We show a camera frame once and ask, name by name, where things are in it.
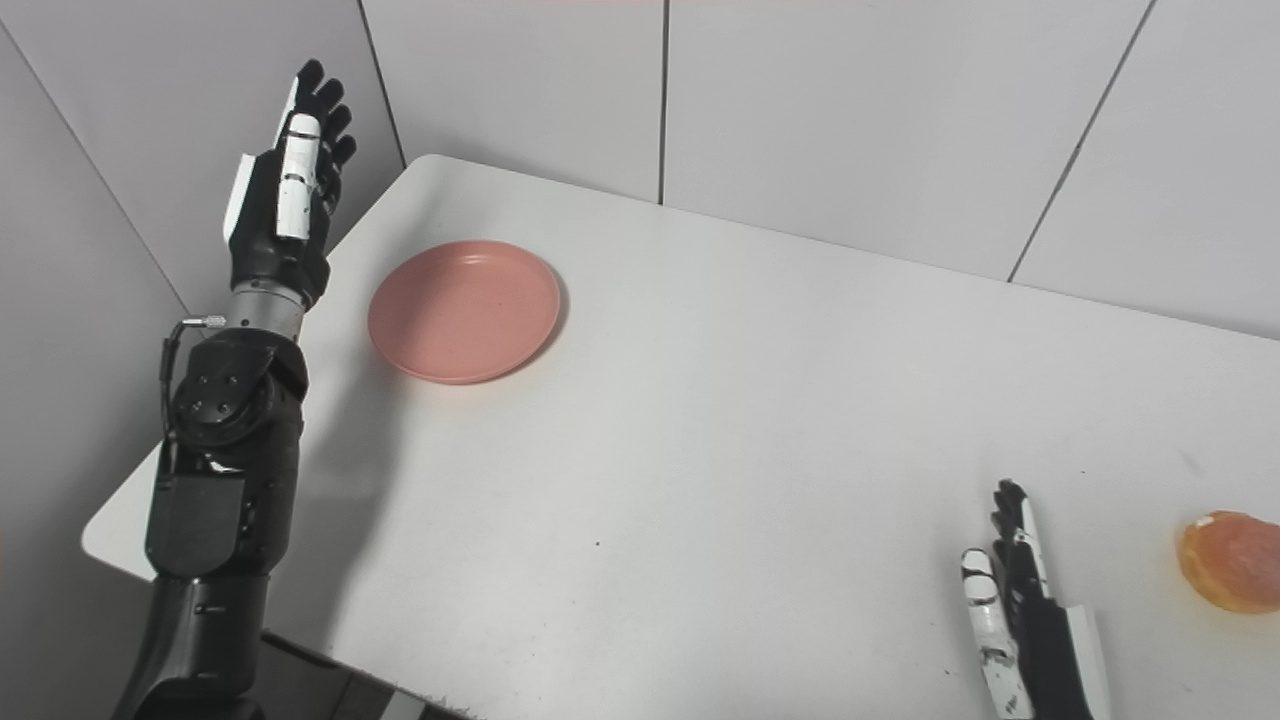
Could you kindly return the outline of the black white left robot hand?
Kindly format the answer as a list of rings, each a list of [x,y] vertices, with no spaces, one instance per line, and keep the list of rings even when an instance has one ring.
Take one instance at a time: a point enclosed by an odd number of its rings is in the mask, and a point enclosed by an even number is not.
[[[346,88],[317,59],[291,82],[271,146],[241,156],[223,222],[230,287],[271,283],[310,310],[332,269],[332,215],[357,151]]]

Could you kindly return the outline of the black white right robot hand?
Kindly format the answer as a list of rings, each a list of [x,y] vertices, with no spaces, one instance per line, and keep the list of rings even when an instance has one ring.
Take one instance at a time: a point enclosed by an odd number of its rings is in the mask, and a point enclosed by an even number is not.
[[[1092,611],[1059,601],[1030,497],[998,482],[989,550],[965,550],[960,575],[980,674],[997,719],[1111,719]]]

